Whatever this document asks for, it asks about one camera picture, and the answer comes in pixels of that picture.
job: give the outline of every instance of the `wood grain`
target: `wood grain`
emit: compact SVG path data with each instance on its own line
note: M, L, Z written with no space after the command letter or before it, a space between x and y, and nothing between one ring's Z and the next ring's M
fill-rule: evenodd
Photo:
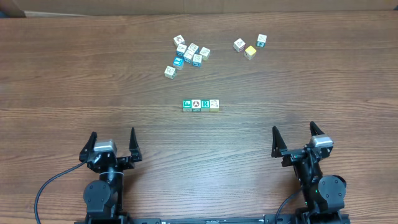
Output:
M35 223L40 186L78 163L92 131L144 161L126 171L134 217L254 217L298 188L271 158L273 125L288 147L314 120L335 140L324 174L348 182L353 223L398 219L398 13L303 12L0 20L0 223ZM242 38L267 47L253 60ZM212 50L202 68L164 77L182 34ZM220 99L219 113L183 113L183 99ZM85 216L87 168L43 192L43 223ZM287 206L292 212L300 198Z

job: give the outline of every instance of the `row of letter blocks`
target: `row of letter blocks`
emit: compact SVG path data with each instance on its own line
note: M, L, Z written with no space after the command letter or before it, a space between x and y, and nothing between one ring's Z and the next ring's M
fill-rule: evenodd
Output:
M219 112L219 100L183 100L182 111L184 112Z

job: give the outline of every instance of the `yellow cube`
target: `yellow cube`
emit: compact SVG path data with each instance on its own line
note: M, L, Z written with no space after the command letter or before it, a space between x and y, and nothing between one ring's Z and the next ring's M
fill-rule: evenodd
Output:
M244 50L244 56L247 59L251 60L256 55L256 52L257 50L255 50L254 47L250 46L246 50Z

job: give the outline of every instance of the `wooden tabletop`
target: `wooden tabletop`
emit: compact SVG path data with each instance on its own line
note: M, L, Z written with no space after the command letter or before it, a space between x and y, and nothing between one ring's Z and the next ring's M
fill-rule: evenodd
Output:
M171 80L179 34L211 56ZM234 51L258 34L254 59ZM220 99L221 111L182 112L184 99ZM275 213L299 182L271 158L272 127L293 149L310 121L335 141L321 168L348 183L343 213L396 223L397 11L1 19L0 223L35 223L38 189L79 163L92 131L125 156L133 126L144 158L125 171L133 217ZM84 219L96 179L81 167L52 182L42 223Z

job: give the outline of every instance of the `pile of blocks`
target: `pile of blocks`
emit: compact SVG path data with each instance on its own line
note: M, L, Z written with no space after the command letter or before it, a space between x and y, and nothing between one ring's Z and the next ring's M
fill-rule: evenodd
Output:
M266 46L266 41L267 41L267 36L264 34L259 34L258 38L257 38L257 47L265 47ZM234 49L239 53L241 51L244 50L246 46L246 43L242 40L242 39L238 39L234 42ZM248 48L246 48L244 50L244 56L251 60L254 58L254 56L256 55L257 50L253 47L253 46L249 46Z
M183 100L182 111L184 112L219 112L219 100Z
M181 35L174 37L174 44L177 46L177 57L174 58L173 67L167 66L164 75L167 78L174 79L177 70L182 70L184 62L192 63L195 67L201 67L202 60L208 60L210 56L210 49L202 47L199 51L199 46L191 43L188 47L185 45L185 40Z

